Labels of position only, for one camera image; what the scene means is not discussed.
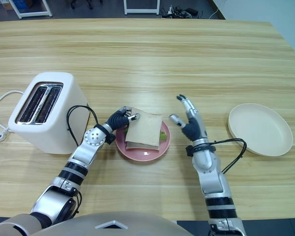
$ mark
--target robotic hand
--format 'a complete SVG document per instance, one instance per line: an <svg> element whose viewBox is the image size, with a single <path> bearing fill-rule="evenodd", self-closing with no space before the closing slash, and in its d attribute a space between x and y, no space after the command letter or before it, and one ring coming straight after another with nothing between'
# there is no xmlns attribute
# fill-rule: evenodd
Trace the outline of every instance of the robotic hand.
<svg viewBox="0 0 295 236"><path fill-rule="evenodd" d="M140 118L140 114L131 116L131 109L121 107L103 125L87 130L82 143L71 154L60 174L37 199L30 215L20 214L0 223L0 235L27 236L73 218L77 212L74 211L76 202L73 197L79 194L97 152L105 142L110 144L114 141L114 130Z"/></svg>
<svg viewBox="0 0 295 236"><path fill-rule="evenodd" d="M199 111L184 95L180 94L177 99L184 105L189 123L186 124L177 115L170 115L170 118L193 142L192 146L186 148L187 155L193 157L192 164L199 175L212 235L246 236L242 221L236 214L230 187L221 172L220 159L215 154L215 147L209 145L206 127Z"/></svg>

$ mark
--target wooden table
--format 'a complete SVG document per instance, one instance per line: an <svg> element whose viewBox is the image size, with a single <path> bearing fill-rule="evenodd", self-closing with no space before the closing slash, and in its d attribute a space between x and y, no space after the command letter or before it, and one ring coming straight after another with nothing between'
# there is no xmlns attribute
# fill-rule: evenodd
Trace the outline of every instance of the wooden table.
<svg viewBox="0 0 295 236"><path fill-rule="evenodd" d="M243 219L295 217L295 52L269 23L218 20L72 19L0 22L0 95L25 90L43 71L72 73L104 122L120 106L160 113L172 141L151 163L99 153L82 185L80 215L112 210L150 212L172 220L206 220L189 144L168 115L184 117L179 93L201 111L209 138L230 137L229 111L259 103L291 126L292 150L280 157L247 152L228 173ZM20 94L0 103L6 122ZM240 151L220 145L222 166ZM0 216L29 213L68 155L44 154L10 134L0 143Z"/></svg>

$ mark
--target floor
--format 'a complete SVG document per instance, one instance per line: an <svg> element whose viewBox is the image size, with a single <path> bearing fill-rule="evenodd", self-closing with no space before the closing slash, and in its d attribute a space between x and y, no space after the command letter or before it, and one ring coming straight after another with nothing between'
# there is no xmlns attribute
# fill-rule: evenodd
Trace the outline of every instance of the floor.
<svg viewBox="0 0 295 236"><path fill-rule="evenodd" d="M41 11L42 3L40 0L32 0L33 6L26 10ZM22 20L32 19L59 19L59 18L160 18L162 13L166 13L170 7L180 6L182 9L193 8L199 11L199 18L208 19L213 8L207 0L161 0L160 15L156 14L124 14L123 0L103 0L101 4L99 0L92 0L93 10L89 9L86 0L77 0L75 9L71 9L70 0L48 0L49 8L53 17L26 17ZM156 8L156 0L127 0L128 8ZM218 19L217 15L213 15L212 19ZM0 5L0 21L16 21L19 20L13 10L6 11Z"/></svg>
<svg viewBox="0 0 295 236"><path fill-rule="evenodd" d="M183 9L193 8L199 11L199 19L208 19L214 12L208 0L162 0L160 5L160 15L153 14L124 14L122 0L93 0L93 10L88 8L85 0L77 0L76 8L70 8L70 0L49 0L48 5L53 17L29 17L22 20L31 19L59 19L59 18L159 18L162 13L168 11L169 6L180 6ZM34 4L28 11L41 11L41 1L33 0ZM127 0L128 8L154 8L156 0ZM14 11L6 11L0 5L0 21L19 20ZM7 218L0 217L0 222ZM180 226L188 230L193 235L206 236L209 230L207 221L178 221ZM295 236L295 219L278 220L254 220L244 221L244 226L248 235L258 236Z"/></svg>

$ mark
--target white toaster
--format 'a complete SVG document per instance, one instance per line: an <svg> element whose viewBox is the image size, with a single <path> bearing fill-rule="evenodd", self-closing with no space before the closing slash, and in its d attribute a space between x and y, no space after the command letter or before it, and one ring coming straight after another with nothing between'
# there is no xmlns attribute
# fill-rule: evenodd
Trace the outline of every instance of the white toaster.
<svg viewBox="0 0 295 236"><path fill-rule="evenodd" d="M67 111L74 105L88 104L73 75L44 72L25 90L10 119L9 129L46 153L69 154L76 143L68 131ZM70 115L70 126L77 141L82 140L89 118L87 109Z"/></svg>

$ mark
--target empty plate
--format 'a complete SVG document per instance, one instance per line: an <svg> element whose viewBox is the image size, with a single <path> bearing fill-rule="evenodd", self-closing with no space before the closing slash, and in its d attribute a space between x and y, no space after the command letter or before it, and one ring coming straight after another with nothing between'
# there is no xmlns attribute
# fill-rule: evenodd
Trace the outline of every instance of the empty plate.
<svg viewBox="0 0 295 236"><path fill-rule="evenodd" d="M161 131L167 135L167 140L160 142L159 150L129 149L126 150L124 128L116 131L116 145L120 152L126 157L136 161L151 161L163 155L169 147L171 135L165 122L162 122Z"/></svg>
<svg viewBox="0 0 295 236"><path fill-rule="evenodd" d="M268 107L244 103L232 109L228 127L233 137L247 142L247 149L263 156L280 156L293 145L286 121Z"/></svg>

